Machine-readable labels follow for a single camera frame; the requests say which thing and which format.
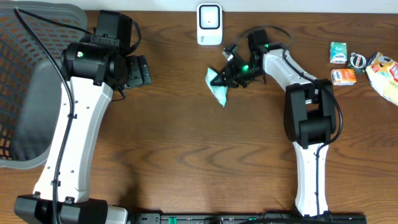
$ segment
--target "small green package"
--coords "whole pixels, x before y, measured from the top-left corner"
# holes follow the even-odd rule
[[[330,63],[346,63],[347,44],[339,42],[330,43]]]

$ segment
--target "white wall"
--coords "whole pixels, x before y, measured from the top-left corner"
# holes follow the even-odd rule
[[[82,9],[195,11],[201,0],[38,0],[70,3]],[[398,13],[398,0],[214,0],[224,11]]]

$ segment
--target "wood grain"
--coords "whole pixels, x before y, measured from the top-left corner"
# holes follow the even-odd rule
[[[199,46],[192,12],[124,12],[141,28],[153,84],[111,103],[91,171],[92,198],[165,213],[290,210],[297,190],[295,152],[283,129],[284,92],[274,80],[228,92],[222,108],[205,84],[221,69],[221,47]],[[88,11],[89,26],[98,12]],[[309,73],[329,78],[330,41],[367,57],[398,60],[398,15],[224,13],[224,41],[259,24],[292,33],[291,54]],[[271,39],[286,40],[271,32]],[[242,43],[242,55],[248,56]],[[328,153],[326,196],[332,212],[363,212],[370,224],[397,223],[398,107],[366,76],[335,87],[344,130]],[[21,222],[18,195],[31,194],[42,168],[0,169],[0,223]]]

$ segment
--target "orange box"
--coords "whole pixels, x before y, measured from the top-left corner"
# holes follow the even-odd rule
[[[333,69],[330,75],[334,85],[354,85],[356,83],[353,69]]]

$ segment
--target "plastic basket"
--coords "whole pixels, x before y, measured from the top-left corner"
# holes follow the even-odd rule
[[[44,52],[15,17],[15,6],[83,29],[87,16],[70,4],[0,2],[0,167],[30,169],[47,159],[61,83]],[[56,59],[70,42],[84,36],[77,30],[21,16]]]

